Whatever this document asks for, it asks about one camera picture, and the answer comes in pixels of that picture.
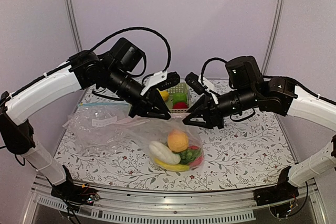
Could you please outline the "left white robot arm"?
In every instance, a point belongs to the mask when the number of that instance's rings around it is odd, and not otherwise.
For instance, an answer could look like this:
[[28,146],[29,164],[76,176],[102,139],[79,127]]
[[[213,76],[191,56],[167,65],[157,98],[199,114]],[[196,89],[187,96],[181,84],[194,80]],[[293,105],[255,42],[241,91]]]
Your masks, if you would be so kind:
[[30,118],[52,103],[96,85],[127,102],[131,106],[130,117],[169,119],[169,110],[156,89],[169,73],[153,73],[146,84],[131,75],[143,56],[140,48],[120,38],[103,54],[98,55],[93,49],[81,51],[19,90],[2,94],[1,137],[5,146],[47,178],[53,196],[77,205],[91,205],[99,199],[98,192],[89,185],[76,185],[69,169],[35,139]]

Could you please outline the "pink zip top bag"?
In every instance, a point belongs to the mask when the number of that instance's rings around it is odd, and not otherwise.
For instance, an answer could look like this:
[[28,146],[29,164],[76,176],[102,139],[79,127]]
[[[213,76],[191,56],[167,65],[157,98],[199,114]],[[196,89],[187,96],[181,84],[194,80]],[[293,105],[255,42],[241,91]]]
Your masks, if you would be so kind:
[[168,120],[126,118],[113,126],[134,141],[156,166],[184,172],[201,166],[204,160],[203,142],[196,128],[183,123],[185,116],[177,113]]

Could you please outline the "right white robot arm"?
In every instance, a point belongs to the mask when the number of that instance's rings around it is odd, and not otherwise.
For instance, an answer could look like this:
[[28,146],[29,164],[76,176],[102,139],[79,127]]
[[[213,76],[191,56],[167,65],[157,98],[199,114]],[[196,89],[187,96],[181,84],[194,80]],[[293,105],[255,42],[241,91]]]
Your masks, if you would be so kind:
[[[290,77],[264,76],[253,56],[239,56],[225,62],[231,91],[218,94],[203,75],[190,72],[186,84],[200,98],[188,109],[185,125],[206,129],[224,127],[224,118],[242,115],[258,108],[292,116],[335,130],[335,102],[306,88]],[[277,183],[254,191],[258,206],[289,200],[299,195],[298,188],[308,180],[335,168],[335,138],[320,151],[281,170]]]

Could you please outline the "yellow toy banana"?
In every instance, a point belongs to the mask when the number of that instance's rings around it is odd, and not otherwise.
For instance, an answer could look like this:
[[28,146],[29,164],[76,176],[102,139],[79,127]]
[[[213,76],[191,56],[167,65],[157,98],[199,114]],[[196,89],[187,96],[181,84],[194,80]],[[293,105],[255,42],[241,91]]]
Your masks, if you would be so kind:
[[170,170],[170,171],[173,171],[173,172],[184,172],[184,171],[190,170],[190,167],[188,165],[181,165],[181,164],[169,165],[169,164],[166,164],[166,163],[160,161],[157,158],[154,159],[154,162],[158,166],[160,166],[161,168],[164,168],[166,170]]

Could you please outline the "orange toy fruit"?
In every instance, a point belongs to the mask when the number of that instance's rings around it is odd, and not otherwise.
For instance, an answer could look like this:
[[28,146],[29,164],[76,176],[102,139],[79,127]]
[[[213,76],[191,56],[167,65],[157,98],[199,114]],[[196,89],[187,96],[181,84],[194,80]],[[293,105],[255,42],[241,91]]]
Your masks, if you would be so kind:
[[182,152],[188,148],[189,138],[183,131],[172,130],[167,137],[167,145],[173,152]]

